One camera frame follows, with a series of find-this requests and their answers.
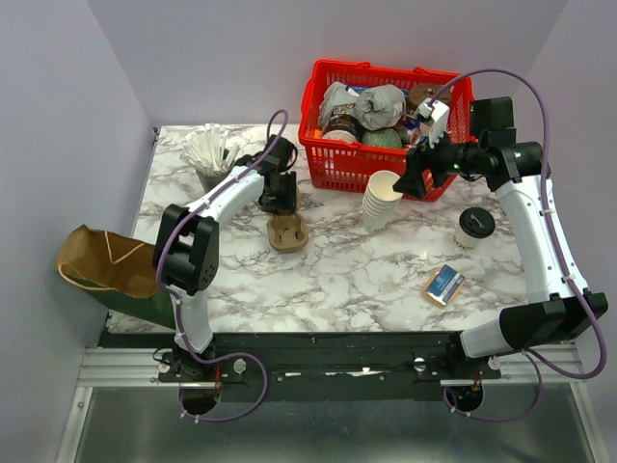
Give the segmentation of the brown cardboard cup carrier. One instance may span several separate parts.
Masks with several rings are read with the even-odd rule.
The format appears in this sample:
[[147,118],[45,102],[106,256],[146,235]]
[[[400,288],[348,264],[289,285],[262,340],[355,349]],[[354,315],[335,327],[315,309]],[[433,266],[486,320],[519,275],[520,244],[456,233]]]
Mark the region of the brown cardboard cup carrier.
[[290,254],[305,248],[309,242],[309,227],[300,213],[300,191],[296,192],[296,210],[293,213],[271,213],[266,223],[270,246],[278,253]]

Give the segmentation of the black plastic cup lid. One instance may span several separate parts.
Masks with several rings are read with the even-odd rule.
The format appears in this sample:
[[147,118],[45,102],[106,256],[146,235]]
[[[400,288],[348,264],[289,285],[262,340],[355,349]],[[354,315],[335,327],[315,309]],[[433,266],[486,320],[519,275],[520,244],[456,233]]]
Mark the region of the black plastic cup lid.
[[496,229],[496,221],[490,211],[482,207],[470,207],[459,216],[459,227],[466,235],[484,239]]

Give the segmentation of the white paper cup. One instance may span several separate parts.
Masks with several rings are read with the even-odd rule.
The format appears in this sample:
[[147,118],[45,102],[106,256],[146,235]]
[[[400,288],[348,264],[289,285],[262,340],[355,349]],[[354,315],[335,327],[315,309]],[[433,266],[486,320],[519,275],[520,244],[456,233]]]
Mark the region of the white paper cup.
[[468,234],[463,228],[458,227],[453,234],[454,244],[465,251],[472,250],[482,241],[481,238]]

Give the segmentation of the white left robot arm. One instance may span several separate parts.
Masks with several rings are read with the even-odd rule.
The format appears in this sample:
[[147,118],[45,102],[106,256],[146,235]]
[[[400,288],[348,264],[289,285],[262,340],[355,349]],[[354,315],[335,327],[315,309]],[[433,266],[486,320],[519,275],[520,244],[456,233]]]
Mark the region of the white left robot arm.
[[205,290],[219,268],[221,228],[253,201],[274,217],[294,219],[298,190],[292,167],[297,154],[293,143],[271,135],[264,151],[236,161],[203,197],[163,212],[153,265],[157,283],[174,304],[174,340],[187,350],[180,368],[194,381],[206,379],[214,367],[212,355],[204,351],[213,340]]

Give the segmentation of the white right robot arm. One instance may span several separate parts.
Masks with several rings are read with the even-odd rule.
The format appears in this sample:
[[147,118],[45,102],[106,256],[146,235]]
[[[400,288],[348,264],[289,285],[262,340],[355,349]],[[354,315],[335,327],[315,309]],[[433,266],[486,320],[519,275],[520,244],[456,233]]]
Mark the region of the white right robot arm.
[[593,293],[574,262],[552,196],[552,183],[541,177],[544,151],[537,142],[520,142],[512,100],[476,100],[470,107],[472,141],[455,143],[446,133],[449,108],[426,98],[416,117],[430,130],[426,141],[409,150],[406,171],[393,188],[422,199],[429,171],[440,185],[454,175],[483,177],[496,194],[517,243],[526,284],[527,304],[510,307],[497,320],[467,329],[443,354],[445,370],[463,378],[478,358],[573,340],[606,313],[603,293]]

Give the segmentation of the stack of paper cups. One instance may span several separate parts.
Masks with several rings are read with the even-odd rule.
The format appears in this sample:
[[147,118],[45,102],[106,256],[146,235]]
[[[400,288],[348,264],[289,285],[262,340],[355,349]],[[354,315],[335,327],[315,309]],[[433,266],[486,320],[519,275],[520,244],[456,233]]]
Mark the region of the stack of paper cups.
[[382,170],[368,180],[362,198],[362,225],[367,232],[380,231],[391,219],[403,196],[393,190],[399,179],[395,172]]

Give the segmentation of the green netted melon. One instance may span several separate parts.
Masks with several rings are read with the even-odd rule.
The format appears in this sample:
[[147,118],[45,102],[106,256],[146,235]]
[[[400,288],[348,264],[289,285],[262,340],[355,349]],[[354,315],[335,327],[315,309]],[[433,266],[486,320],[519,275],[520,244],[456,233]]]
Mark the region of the green netted melon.
[[362,136],[362,144],[369,147],[401,150],[402,141],[396,130],[393,128],[382,128],[379,130],[365,131]]

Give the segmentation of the red plastic shopping basket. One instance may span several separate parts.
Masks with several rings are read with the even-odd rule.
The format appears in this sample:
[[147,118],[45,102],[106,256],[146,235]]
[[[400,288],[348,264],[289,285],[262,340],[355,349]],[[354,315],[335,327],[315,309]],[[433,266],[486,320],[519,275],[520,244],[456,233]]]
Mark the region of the red plastic shopping basket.
[[349,144],[321,137],[317,123],[319,106],[331,84],[338,81],[368,88],[392,84],[402,90],[410,90],[416,84],[440,86],[456,76],[455,72],[444,70],[383,68],[374,67],[368,62],[315,62],[302,99],[298,131],[300,144],[306,151],[313,186],[360,193],[374,173],[389,170],[403,175],[406,168],[404,150]]

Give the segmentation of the grey plastic mailer bag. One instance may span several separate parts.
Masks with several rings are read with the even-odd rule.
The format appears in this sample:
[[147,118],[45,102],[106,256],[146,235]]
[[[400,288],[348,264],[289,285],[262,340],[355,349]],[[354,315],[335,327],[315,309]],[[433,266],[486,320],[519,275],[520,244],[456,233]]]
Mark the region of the grey plastic mailer bag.
[[356,88],[336,81],[323,95],[317,123],[324,129],[334,118],[350,116],[368,130],[393,127],[406,112],[406,97],[391,84]]

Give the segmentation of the brown lidded round box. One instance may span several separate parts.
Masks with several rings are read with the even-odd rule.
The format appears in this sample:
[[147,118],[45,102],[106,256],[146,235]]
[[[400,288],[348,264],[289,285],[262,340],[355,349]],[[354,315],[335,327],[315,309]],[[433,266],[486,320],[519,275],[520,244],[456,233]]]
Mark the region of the brown lidded round box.
[[[420,103],[426,98],[432,98],[440,89],[438,84],[420,83],[414,85],[408,92],[406,97],[407,116],[412,120],[417,120],[416,111]],[[438,97],[438,100],[449,106],[452,101],[452,90],[446,88]]]

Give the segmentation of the black labelled tub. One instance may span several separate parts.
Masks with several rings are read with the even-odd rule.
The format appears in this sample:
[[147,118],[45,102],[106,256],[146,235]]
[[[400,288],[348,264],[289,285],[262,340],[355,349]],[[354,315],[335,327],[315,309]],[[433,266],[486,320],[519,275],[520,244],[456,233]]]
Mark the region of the black labelled tub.
[[322,130],[322,138],[348,144],[358,143],[362,138],[362,125],[353,115],[353,105],[335,107]]

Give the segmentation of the blue orange card box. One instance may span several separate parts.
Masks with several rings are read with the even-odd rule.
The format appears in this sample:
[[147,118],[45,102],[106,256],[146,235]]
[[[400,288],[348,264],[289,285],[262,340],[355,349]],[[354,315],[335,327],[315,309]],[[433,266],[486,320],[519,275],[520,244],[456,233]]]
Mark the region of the blue orange card box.
[[422,297],[437,307],[446,307],[456,298],[466,277],[450,265],[443,265],[428,280]]

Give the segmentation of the brown green paper bag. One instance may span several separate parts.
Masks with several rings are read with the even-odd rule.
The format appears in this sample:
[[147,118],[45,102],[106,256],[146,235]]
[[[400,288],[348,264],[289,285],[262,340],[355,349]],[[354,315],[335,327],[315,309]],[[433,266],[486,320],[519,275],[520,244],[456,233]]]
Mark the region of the brown green paper bag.
[[82,225],[68,235],[54,267],[108,309],[173,329],[173,304],[156,282],[153,253],[144,241]]

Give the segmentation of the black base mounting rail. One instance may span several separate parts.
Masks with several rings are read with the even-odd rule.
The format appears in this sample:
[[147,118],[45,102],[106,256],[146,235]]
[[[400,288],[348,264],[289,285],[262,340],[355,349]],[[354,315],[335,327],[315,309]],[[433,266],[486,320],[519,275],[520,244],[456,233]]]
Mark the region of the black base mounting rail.
[[219,333],[195,361],[175,347],[158,379],[231,402],[437,400],[446,383],[500,378],[452,332]]

